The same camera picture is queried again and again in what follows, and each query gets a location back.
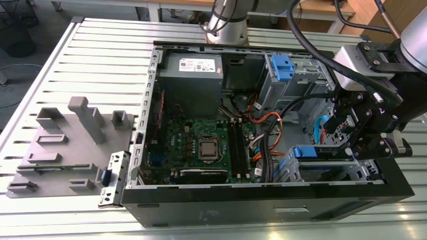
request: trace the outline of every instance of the blue latch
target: blue latch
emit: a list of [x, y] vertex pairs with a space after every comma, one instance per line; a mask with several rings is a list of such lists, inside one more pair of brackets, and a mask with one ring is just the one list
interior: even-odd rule
[[318, 153], [314, 146], [294, 147], [294, 154], [297, 158], [317, 158]]
[[294, 76], [294, 63], [287, 55], [271, 55], [271, 64], [279, 82], [289, 82]]
[[281, 162], [281, 164], [277, 166], [275, 170], [273, 171], [273, 177], [275, 178], [277, 175], [281, 173], [283, 167], [286, 166], [287, 164], [287, 160], [283, 159], [283, 161]]

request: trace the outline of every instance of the sticker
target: sticker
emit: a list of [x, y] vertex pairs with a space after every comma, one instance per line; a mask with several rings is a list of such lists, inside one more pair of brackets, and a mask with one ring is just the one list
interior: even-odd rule
[[179, 71], [215, 73], [215, 60], [199, 58], [182, 58], [179, 60]]
[[254, 102], [254, 107], [261, 110], [262, 109], [262, 105], [258, 102]]
[[262, 176], [262, 174], [263, 174], [263, 170], [261, 168], [255, 168], [254, 175]]

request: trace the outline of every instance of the screw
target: screw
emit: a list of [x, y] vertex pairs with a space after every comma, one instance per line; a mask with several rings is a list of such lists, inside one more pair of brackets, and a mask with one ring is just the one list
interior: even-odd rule
[[378, 92], [374, 92], [374, 98], [379, 104], [385, 102], [385, 99], [382, 98]]

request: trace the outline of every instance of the slotted metal surface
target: slotted metal surface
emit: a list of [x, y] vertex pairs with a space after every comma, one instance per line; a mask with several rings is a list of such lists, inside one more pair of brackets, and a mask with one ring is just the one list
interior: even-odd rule
[[[334, 52], [362, 41], [322, 33], [307, 37], [319, 49]], [[341, 221], [146, 229], [125, 209], [98, 209], [99, 196], [7, 198], [8, 183], [39, 126], [40, 108], [70, 113], [70, 98], [86, 96], [102, 113], [139, 114], [155, 40], [203, 43], [205, 34], [197, 25], [173, 23], [87, 18], [70, 25], [0, 136], [0, 238], [426, 239], [427, 127], [421, 119], [403, 133], [414, 157], [397, 160], [417, 195]], [[302, 48], [289, 31], [250, 29], [249, 40], [253, 46]]]

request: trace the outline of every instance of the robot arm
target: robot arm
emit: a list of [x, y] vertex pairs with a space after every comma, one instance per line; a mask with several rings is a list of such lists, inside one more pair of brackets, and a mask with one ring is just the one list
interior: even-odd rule
[[289, 0], [217, 0], [213, 17], [202, 26], [207, 41], [213, 44], [245, 45], [249, 42], [249, 12], [281, 14]]
[[[334, 91], [334, 116], [325, 129], [333, 133], [342, 128], [351, 134], [343, 148], [351, 149], [358, 160], [413, 155], [401, 131], [427, 111], [426, 19], [427, 9], [393, 44], [361, 42], [358, 46], [345, 46], [335, 56], [338, 62], [374, 78], [403, 100], [398, 106], [385, 105], [379, 94], [370, 97], [358, 83], [335, 73], [339, 84]], [[347, 117], [354, 126], [345, 124]]]

